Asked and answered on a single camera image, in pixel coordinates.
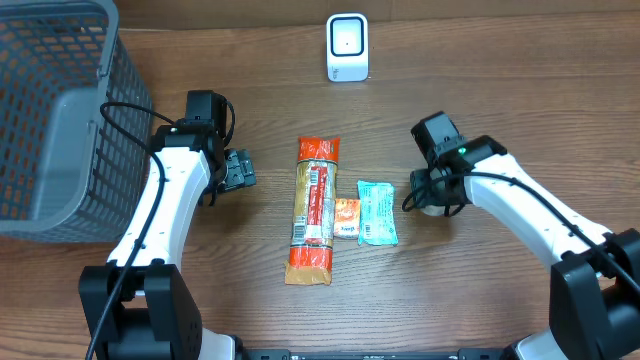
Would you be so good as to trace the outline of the green lid jar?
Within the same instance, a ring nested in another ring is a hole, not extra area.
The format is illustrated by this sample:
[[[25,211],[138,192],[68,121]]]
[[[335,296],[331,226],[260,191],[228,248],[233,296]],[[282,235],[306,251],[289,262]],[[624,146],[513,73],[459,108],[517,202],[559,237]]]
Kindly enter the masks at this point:
[[[445,214],[445,206],[427,205],[420,209],[422,213],[428,216],[440,217]]]

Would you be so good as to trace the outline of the red orange snack bag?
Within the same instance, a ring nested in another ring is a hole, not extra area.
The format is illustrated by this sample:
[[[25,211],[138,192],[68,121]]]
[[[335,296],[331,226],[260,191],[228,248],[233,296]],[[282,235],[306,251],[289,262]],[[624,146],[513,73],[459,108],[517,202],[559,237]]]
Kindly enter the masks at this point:
[[[287,285],[332,281],[339,148],[338,137],[299,139]]]

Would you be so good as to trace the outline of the teal wet wipes pack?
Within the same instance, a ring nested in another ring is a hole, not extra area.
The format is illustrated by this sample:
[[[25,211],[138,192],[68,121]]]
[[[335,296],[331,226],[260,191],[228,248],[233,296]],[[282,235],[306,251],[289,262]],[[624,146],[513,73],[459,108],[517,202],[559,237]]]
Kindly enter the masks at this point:
[[[395,188],[390,183],[357,183],[360,200],[358,244],[396,246],[398,235],[394,221]]]

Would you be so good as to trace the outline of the orange tissue pack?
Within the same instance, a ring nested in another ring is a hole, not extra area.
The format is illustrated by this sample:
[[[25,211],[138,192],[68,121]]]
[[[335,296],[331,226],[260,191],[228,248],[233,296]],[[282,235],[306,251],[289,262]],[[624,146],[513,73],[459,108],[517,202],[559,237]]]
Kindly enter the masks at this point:
[[[334,212],[334,236],[357,239],[360,234],[361,204],[358,199],[337,198]]]

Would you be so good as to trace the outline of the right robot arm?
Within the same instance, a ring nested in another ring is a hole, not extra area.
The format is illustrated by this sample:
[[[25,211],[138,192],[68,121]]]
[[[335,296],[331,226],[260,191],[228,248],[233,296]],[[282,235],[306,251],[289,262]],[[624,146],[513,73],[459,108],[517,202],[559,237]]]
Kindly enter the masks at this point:
[[[511,230],[550,274],[549,327],[461,359],[620,359],[639,348],[639,232],[615,233],[572,210],[493,138],[469,140],[447,114],[411,135],[427,166],[410,175],[409,212],[452,217],[474,205]]]

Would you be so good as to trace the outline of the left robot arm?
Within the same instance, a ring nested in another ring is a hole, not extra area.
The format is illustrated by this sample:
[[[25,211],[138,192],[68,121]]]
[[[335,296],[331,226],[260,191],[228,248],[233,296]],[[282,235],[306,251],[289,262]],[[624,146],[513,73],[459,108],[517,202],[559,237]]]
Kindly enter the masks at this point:
[[[250,187],[247,150],[230,148],[232,103],[192,90],[183,118],[167,119],[149,142],[150,157],[132,220],[102,266],[87,266],[79,294],[91,334],[89,359],[246,359],[242,341],[204,327],[182,275],[186,237],[205,197]]]

